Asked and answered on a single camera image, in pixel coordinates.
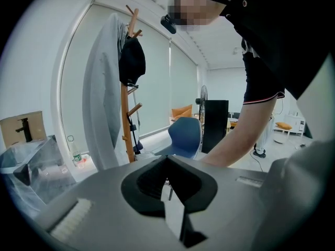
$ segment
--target cable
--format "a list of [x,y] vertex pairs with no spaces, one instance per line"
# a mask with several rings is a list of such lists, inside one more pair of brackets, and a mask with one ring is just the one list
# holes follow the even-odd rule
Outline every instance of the cable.
[[[127,119],[128,119],[128,122],[129,122],[129,125],[132,127],[132,120],[131,118],[127,115]],[[134,141],[135,141],[135,146],[136,146],[136,152],[135,154],[140,154],[140,151],[138,150],[138,147],[137,147],[137,142],[136,142],[136,138],[135,138],[135,133],[134,133],[134,130],[132,130],[132,136],[134,138]]]
[[258,164],[260,165],[261,171],[264,172],[264,171],[263,171],[263,168],[262,168],[262,166],[261,166],[261,163],[260,163],[256,158],[252,157],[251,153],[252,153],[252,151],[249,153],[250,156],[251,156],[251,158],[253,158],[254,160],[256,160],[256,161],[258,162]]
[[283,104],[283,99],[282,99],[282,111],[280,113],[275,113],[276,115],[280,115],[283,112],[284,109],[284,104]]

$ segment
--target orange cushion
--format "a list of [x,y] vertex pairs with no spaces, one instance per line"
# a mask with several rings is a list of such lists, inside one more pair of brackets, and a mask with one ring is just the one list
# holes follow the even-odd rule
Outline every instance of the orange cushion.
[[287,123],[277,122],[276,125],[277,125],[277,127],[281,128],[281,129],[286,129],[286,130],[292,129],[292,127]]
[[192,110],[189,109],[183,112],[181,115],[177,115],[174,119],[178,120],[179,117],[192,117]]
[[172,109],[172,117],[176,117],[178,115],[181,115],[182,113],[184,113],[185,111],[191,109],[192,111],[192,104],[183,107],[183,108],[179,108],[179,109]]

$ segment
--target wooden coat rack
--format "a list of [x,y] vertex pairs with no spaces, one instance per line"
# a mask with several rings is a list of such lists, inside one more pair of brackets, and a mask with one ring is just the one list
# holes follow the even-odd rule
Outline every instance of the wooden coat rack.
[[[126,7],[132,15],[131,21],[128,26],[128,35],[133,38],[136,38],[137,36],[142,36],[141,34],[142,30],[138,30],[136,33],[133,32],[139,10],[136,8],[133,12],[128,5]],[[132,147],[130,123],[128,121],[128,118],[130,118],[132,114],[134,114],[139,108],[141,108],[142,104],[138,103],[137,105],[135,105],[135,107],[129,110],[128,95],[133,93],[136,89],[137,87],[133,87],[132,89],[128,90],[128,86],[121,83],[121,112],[122,112],[122,124],[124,128],[124,136],[122,136],[122,139],[126,143],[127,154],[129,161],[131,163],[135,161],[135,154]]]

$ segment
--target water bottle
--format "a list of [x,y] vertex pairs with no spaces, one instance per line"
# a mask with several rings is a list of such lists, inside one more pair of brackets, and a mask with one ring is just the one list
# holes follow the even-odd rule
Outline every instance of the water bottle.
[[77,166],[78,162],[82,160],[82,155],[78,151],[78,148],[74,143],[74,137],[72,135],[68,136],[68,141],[69,141],[69,148],[73,156],[73,163],[75,166]]

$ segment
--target floor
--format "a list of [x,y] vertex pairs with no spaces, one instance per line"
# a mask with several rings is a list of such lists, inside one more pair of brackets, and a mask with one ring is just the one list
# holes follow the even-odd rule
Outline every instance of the floor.
[[[284,144],[279,144],[273,140],[273,138],[278,137],[282,137],[286,142]],[[159,150],[171,144],[171,138],[167,130],[144,138],[140,141],[143,144],[146,152],[158,152]],[[300,135],[290,134],[287,138],[287,134],[284,135],[281,132],[273,132],[272,138],[269,139],[265,146],[266,158],[259,158],[258,156],[254,156],[252,154],[253,149],[251,149],[244,157],[231,165],[231,167],[256,171],[263,170],[264,172],[268,172],[271,164],[275,160],[290,157],[293,153],[301,149],[301,144],[309,146],[312,142],[313,139],[310,139],[306,136],[301,137]],[[195,159],[199,160],[205,155],[205,153],[198,152]]]

